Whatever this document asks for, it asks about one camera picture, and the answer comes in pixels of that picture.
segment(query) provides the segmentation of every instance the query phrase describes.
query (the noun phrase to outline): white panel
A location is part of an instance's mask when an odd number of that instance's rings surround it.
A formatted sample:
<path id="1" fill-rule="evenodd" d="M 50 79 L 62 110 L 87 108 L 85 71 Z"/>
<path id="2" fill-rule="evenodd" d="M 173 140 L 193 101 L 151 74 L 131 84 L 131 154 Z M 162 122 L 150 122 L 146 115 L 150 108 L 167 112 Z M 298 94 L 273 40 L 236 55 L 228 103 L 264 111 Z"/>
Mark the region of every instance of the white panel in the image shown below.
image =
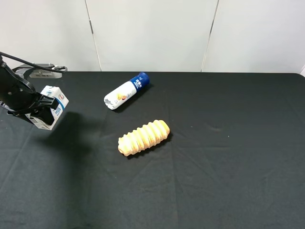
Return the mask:
<path id="1" fill-rule="evenodd" d="M 87 0 L 103 71 L 199 72 L 217 0 Z"/>
<path id="2" fill-rule="evenodd" d="M 305 76 L 305 69 L 302 70 L 301 75 Z"/>
<path id="3" fill-rule="evenodd" d="M 220 0 L 204 72 L 300 73 L 304 0 Z"/>
<path id="4" fill-rule="evenodd" d="M 100 71 L 84 0 L 2 0 L 0 7 L 0 51 L 69 71 Z"/>

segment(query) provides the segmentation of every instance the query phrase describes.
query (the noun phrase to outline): table surface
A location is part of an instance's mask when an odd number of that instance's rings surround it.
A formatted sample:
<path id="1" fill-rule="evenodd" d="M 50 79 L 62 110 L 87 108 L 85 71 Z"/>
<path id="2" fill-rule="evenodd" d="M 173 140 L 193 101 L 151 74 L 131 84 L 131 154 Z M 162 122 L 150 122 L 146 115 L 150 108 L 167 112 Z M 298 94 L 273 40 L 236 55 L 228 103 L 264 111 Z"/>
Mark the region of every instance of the table surface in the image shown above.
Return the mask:
<path id="1" fill-rule="evenodd" d="M 0 111 L 1 229 L 287 229 L 305 225 L 305 78 L 298 74 L 136 73 L 31 79 L 69 104 L 53 131 Z M 158 146 L 124 157 L 118 138 L 155 119 Z"/>

